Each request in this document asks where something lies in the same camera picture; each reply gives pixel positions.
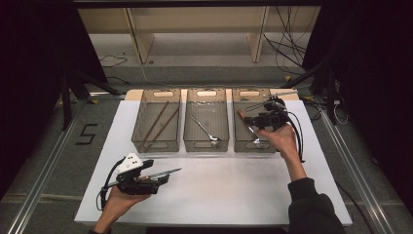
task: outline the metal tool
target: metal tool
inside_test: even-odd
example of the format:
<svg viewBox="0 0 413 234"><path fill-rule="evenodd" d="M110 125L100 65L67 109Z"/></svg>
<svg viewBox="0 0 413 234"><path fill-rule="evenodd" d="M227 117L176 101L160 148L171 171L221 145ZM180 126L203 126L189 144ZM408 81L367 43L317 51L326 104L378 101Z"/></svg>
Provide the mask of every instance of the metal tool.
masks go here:
<svg viewBox="0 0 413 234"><path fill-rule="evenodd" d="M170 170L170 171L166 171L166 172L162 172L162 173L158 173L158 174L154 174L154 175L149 175L148 178L150 178L150 179L152 179L152 180L156 180L156 179L158 179L159 177L177 174L177 173L179 173L179 171L181 171L181 170L182 170L182 168L173 169L173 170Z"/></svg>
<svg viewBox="0 0 413 234"><path fill-rule="evenodd" d="M191 115L191 118L201 127L201 129L204 130L204 132L206 132L207 136L208 136L209 139L210 139L210 143L212 144L212 146L213 146L213 147L217 147L217 146L218 146L218 143L219 143L219 140L221 140L221 139L220 139L218 136L213 136L213 135L211 135L211 134L207 131L207 129L206 129L197 119L195 119L195 117L194 117L193 115Z"/></svg>
<svg viewBox="0 0 413 234"><path fill-rule="evenodd" d="M244 114L243 114L243 112L240 110L240 109L238 109L237 110L237 112L238 112L238 114L240 115L240 117L243 119L243 121L244 121ZM253 143L255 144L255 146L257 147L257 148L261 148L263 145L262 145L262 143L261 143L261 139L258 137L258 135L255 133L255 131L252 129L252 127L250 126L250 125L247 125L247 124L245 124L246 125L246 127L249 129L249 131L250 132L252 132L252 137L253 137Z"/></svg>
<svg viewBox="0 0 413 234"><path fill-rule="evenodd" d="M167 101L167 104L165 104L164 109L162 109L161 114L162 114L162 112L164 112L165 107L167 107L167 105L168 105L168 101ZM152 141L155 141L155 139L158 138L158 136L159 136L159 135L162 133L162 131L167 127L168 123L169 123L170 120L173 118L173 116L175 116L175 114L178 112L178 110L179 110L179 106L175 109L175 111L173 111L173 113L172 113L172 114L170 115L170 117L167 119L167 121L166 121L166 123L164 124L164 126L155 134L155 136L153 137ZM152 131L152 129L153 129L153 126L151 127L151 129L149 130L150 132L148 132L148 134L146 135L146 137L145 137L145 139L144 139L143 141L145 141L145 140L147 139L147 137L149 136L149 134L151 133L151 131ZM144 148L144 151L146 151L148 148L150 148L151 145L152 145L152 143L149 143L148 145L146 145L146 147Z"/></svg>
<svg viewBox="0 0 413 234"><path fill-rule="evenodd" d="M146 139L152 133L152 130L155 128L155 125L158 123L159 119L161 118L161 116L164 113L164 110L167 108L168 104L169 104L169 100L167 100L167 102L165 103L165 105L162 108L161 112L159 113L158 117L156 117L155 121L152 123L151 127L149 128L148 133L146 133L145 137L143 138L143 141L146 141Z"/></svg>
<svg viewBox="0 0 413 234"><path fill-rule="evenodd" d="M264 96L264 97L277 98L278 96L293 95L293 94L297 94L297 93L298 93L297 90L291 90L290 92L275 93L275 94L273 94L273 95Z"/></svg>

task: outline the wire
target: wire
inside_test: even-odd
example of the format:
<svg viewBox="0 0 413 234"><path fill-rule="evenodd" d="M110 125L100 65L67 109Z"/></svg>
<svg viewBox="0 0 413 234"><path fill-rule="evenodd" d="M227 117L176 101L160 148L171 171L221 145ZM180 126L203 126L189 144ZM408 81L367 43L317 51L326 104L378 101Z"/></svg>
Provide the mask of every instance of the wire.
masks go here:
<svg viewBox="0 0 413 234"><path fill-rule="evenodd" d="M294 113L292 113L292 112L289 112L288 111L288 114L292 114L294 117L295 117L295 119L297 120L297 123L298 123L298 127L300 127L300 135L301 135L301 162L304 162L303 160L302 160L302 158L303 158L303 151L304 151L304 137L303 137L303 129L301 128L301 124L300 124L300 121L298 120L298 118L297 118L297 116L294 114Z"/></svg>
<svg viewBox="0 0 413 234"><path fill-rule="evenodd" d="M367 221L367 217L364 215L364 213L362 212L360 206L357 204L357 202L355 201L355 199L350 195L350 193L348 191L346 191L346 189L343 188L343 186L340 185L340 183L337 182L336 179L334 179L334 182L337 184L337 186L350 198L350 200L353 202L353 204L355 204L357 210L359 211L359 213L362 216L362 219L364 220L365 224L367 225L368 230L370 231L370 233L374 234L373 228L371 227L371 225L368 223Z"/></svg>
<svg viewBox="0 0 413 234"><path fill-rule="evenodd" d="M337 116L337 113L336 113L337 106L338 106L338 104L334 105L334 116L336 117L337 121L340 124L345 125L345 124L347 124L347 122L349 122L349 115L347 115L347 117L346 117L346 122L341 122L340 119Z"/></svg>
<svg viewBox="0 0 413 234"><path fill-rule="evenodd" d="M267 39L267 41L268 41L268 43L270 44L270 46L271 46L277 53L282 54L282 56L284 56L285 58L287 58L288 60L292 61L294 64L296 64L297 66L299 66L299 67L302 68L302 66L301 66L300 63L298 63L297 61L295 61L295 60L293 60L292 58L290 58L288 55L286 55L286 54L284 54L283 52L281 52L279 48L275 48L274 45L271 43L271 41L267 38L267 36L266 36L265 34L264 34L264 37L265 37L265 39Z"/></svg>
<svg viewBox="0 0 413 234"><path fill-rule="evenodd" d="M245 108L245 112L253 111L253 110L255 110L255 109L260 108L261 106L262 106L262 103L253 104L253 105L247 106L247 107Z"/></svg>
<svg viewBox="0 0 413 234"><path fill-rule="evenodd" d="M297 127L295 126L294 122L292 122L291 118L289 118L289 116L282 110L281 107L279 107L276 104L274 104L273 106L275 106L285 116L285 118L288 120L288 122L291 124L292 128L294 129L294 132L295 132L295 135L297 136L297 141L298 141L298 156L300 157L301 163L304 163L305 161L303 161L303 148L302 148L303 143L302 143L302 140L301 140L303 133L301 131L300 121L298 120L297 116L294 115L295 118L297 118L298 125L300 126L300 133L301 134L298 134L299 132L297 130Z"/></svg>
<svg viewBox="0 0 413 234"><path fill-rule="evenodd" d="M284 28L284 32L282 33L282 38L285 37L285 39L291 43L291 46L294 48L292 50L292 53L294 54L295 58L298 61L299 59L298 59L297 55L295 54L295 46L296 45L295 45L294 40L292 39L292 36L291 36L291 33L290 33L290 30L291 30L291 27L290 27L291 7L290 6L288 7L288 15L287 15L288 16L288 18L287 18L288 21L287 21L286 24L284 23L284 20L282 18L281 13L280 13L279 7L276 7L276 9L277 9L277 12L279 13L280 20L282 20L282 26Z"/></svg>
<svg viewBox="0 0 413 234"><path fill-rule="evenodd" d="M98 204L99 195L100 195L100 191L97 193L97 196L96 196L96 208L97 208L98 211L102 211L103 208L100 208L99 204Z"/></svg>
<svg viewBox="0 0 413 234"><path fill-rule="evenodd" d="M279 45L278 45L277 48L275 48L275 47L270 43L270 41L268 41L268 38L266 38L266 39L267 39L267 42L268 42L268 43L271 45L271 47L276 51L276 64L277 64L277 67L278 67L281 71L283 71L283 72L289 72L289 73L292 73L292 74L301 75L301 74L299 74L299 73L291 72L288 68L286 69L286 70L287 70L287 71L286 71L286 70L282 69L282 67L279 65L279 61L278 61L278 55L279 55L279 53L282 54L282 55L284 56L284 58L288 58L289 60L293 61L290 57L288 57L287 55L283 54L283 53L281 52L281 50L280 50L280 45L282 44L283 38L285 38L285 39L288 40L288 38L285 37L285 32L282 33L282 39L281 39L281 41L280 41L280 43L279 43Z"/></svg>
<svg viewBox="0 0 413 234"><path fill-rule="evenodd" d="M319 120L321 118L321 113L322 110L326 108L326 104L325 103L318 103L314 100L311 100L310 98L306 98L306 97L300 97L300 99L303 101L304 105L307 106L311 106L313 108L315 108L318 112L312 117L310 118L310 120L316 121Z"/></svg>
<svg viewBox="0 0 413 234"><path fill-rule="evenodd" d="M276 42L276 41L270 40L270 39L268 39L268 38L266 38L266 39L267 39L268 41L272 42L272 43L275 43L275 44L280 44L280 45L282 45L282 46L284 46L284 47L287 47L287 48L293 49L293 47L292 47L292 46L285 45L284 43ZM302 52L302 53L305 53L305 52L306 52L306 49L305 49L305 48L300 47L299 51L300 51L300 52Z"/></svg>
<svg viewBox="0 0 413 234"><path fill-rule="evenodd" d="M128 60L128 59L125 58L125 57L116 57L116 56L108 55L108 56L105 56L105 57L101 58L99 61L114 61L115 59L121 59L121 61L119 61L119 62L117 62L117 63L115 63L115 64L113 64L113 65L109 65L109 66L103 65L103 67L114 67L114 66L119 65L119 64L121 64L121 63L124 63L125 61Z"/></svg>
<svg viewBox="0 0 413 234"><path fill-rule="evenodd" d="M121 165L123 162L124 162L124 160L126 159L126 157L124 157L123 159L121 159L121 160L119 160L118 162L116 162L116 164L112 167L112 169L110 170L110 173L109 173L109 175L107 176L107 179L106 179L106 181L105 181L105 183L104 183L104 185L103 185L103 187L101 187L101 189L100 189L100 192L98 193L99 195L100 195L100 204L101 204L101 210L100 211L102 211L103 209L104 209L104 206L106 205L106 193L107 193L107 190L109 189L109 179L110 179L110 177L112 176L112 174L113 174L113 171L115 171L115 169L119 166L119 165Z"/></svg>
<svg viewBox="0 0 413 234"><path fill-rule="evenodd" d="M106 77L106 78L108 78L108 79L117 79L117 80L120 80L120 81L123 81L125 84L130 84L131 82L129 82L129 81L126 81L126 80L124 80L124 79L121 79L121 78L119 78L119 77L117 77L117 76L108 76L108 77Z"/></svg>
<svg viewBox="0 0 413 234"><path fill-rule="evenodd" d="M288 7L288 9L289 9L289 11L288 11L288 29L289 29L289 31L288 31L288 34L289 34L289 37L291 38L291 42L293 42L293 47L296 49L296 51L297 51L297 53L298 53L298 56L301 58L301 59L304 59L303 58L303 56L301 55L301 53L297 50L297 44L294 42L294 39L293 39L293 34L292 34L292 26L294 25L294 23L295 23L295 18L297 17L297 13L298 13L298 10L300 10L300 7L298 7L297 8L297 11L295 11L295 16L294 16L294 21L293 21L293 23L290 23L290 18L291 18L291 10L292 10L292 7L291 6L289 6Z"/></svg>
<svg viewBox="0 0 413 234"><path fill-rule="evenodd" d="M307 25L306 29L304 29L303 34L301 34L301 36L294 43L297 43L307 33L307 30L309 29L310 25L313 23L314 16L316 15L316 11L317 11L317 7L314 7L313 15L310 19L309 24Z"/></svg>

